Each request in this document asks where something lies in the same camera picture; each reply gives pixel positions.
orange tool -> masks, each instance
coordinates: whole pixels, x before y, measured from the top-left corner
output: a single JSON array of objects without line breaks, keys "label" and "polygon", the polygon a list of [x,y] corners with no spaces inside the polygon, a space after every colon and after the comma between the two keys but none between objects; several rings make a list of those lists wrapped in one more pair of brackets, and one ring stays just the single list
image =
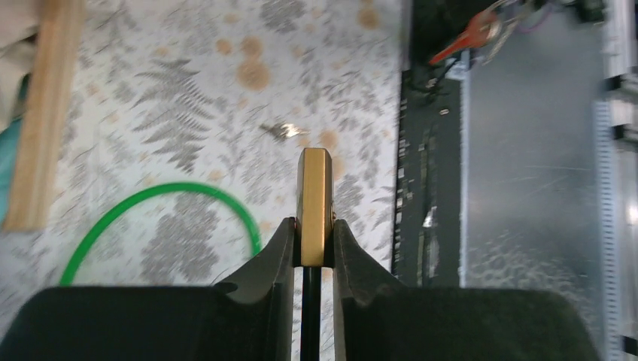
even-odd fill
[{"label": "orange tool", "polygon": [[485,46],[495,36],[495,29],[499,27],[500,21],[493,11],[482,11],[476,14],[467,24],[467,28],[463,31],[457,40],[449,47],[436,54],[430,65],[435,65],[443,59],[448,58],[457,51],[467,48],[480,48]]}]

black rod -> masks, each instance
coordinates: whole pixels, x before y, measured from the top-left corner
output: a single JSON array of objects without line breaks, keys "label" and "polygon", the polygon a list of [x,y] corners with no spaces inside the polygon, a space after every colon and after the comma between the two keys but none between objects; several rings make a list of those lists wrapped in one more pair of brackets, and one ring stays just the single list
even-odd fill
[{"label": "black rod", "polygon": [[321,331],[321,267],[303,268],[301,361],[319,360]]}]

white patterned tablecloth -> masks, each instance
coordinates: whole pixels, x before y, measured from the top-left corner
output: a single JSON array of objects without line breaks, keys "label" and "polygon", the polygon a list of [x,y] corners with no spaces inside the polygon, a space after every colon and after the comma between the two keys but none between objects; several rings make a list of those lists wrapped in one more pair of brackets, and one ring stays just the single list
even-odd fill
[{"label": "white patterned tablecloth", "polygon": [[[339,217],[389,266],[399,1],[102,0],[88,10],[50,225],[0,236],[0,335],[33,293],[56,284],[87,230],[146,187],[221,187],[248,206],[267,241],[295,211],[307,146],[330,150]],[[277,142],[260,129],[279,122],[310,133]],[[210,284],[248,257],[231,211],[167,195],[118,220],[77,283]],[[325,276],[322,358],[332,359]]]}]

green tube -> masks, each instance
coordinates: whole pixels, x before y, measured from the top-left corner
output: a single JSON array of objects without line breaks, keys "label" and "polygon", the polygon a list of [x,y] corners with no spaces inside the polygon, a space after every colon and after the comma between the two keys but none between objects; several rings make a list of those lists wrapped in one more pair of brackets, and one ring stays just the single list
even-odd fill
[{"label": "green tube", "polygon": [[212,198],[218,199],[223,202],[227,206],[230,207],[242,220],[246,230],[248,231],[248,235],[251,240],[251,252],[252,255],[255,256],[261,251],[261,242],[260,242],[260,233],[259,227],[255,223],[253,217],[244,205],[242,205],[237,199],[232,197],[230,194],[225,193],[218,188],[211,187],[206,184],[200,183],[191,183],[191,182],[180,182],[180,183],[168,183],[161,184],[159,186],[147,188],[146,190],[142,190],[127,199],[124,199],[122,202],[113,207],[110,211],[106,212],[106,214],[98,220],[98,222],[93,226],[93,228],[87,233],[82,242],[77,246],[73,256],[68,261],[64,273],[62,273],[62,277],[60,278],[60,286],[69,286],[73,283],[75,279],[75,275],[77,274],[77,270],[82,265],[82,262],[87,257],[89,250],[96,243],[98,237],[113,223],[119,216],[121,216],[124,212],[128,211],[133,206],[137,205],[140,202],[143,202],[149,198],[153,198],[155,196],[160,196],[166,193],[173,192],[190,192],[190,193],[201,193],[206,194]]}]

wooden board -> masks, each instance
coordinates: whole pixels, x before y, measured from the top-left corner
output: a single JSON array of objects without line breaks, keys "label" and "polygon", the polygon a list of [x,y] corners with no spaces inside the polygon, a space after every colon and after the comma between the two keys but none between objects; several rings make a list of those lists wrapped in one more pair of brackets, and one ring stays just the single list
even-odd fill
[{"label": "wooden board", "polygon": [[43,229],[53,197],[85,0],[44,0],[5,231]]}]

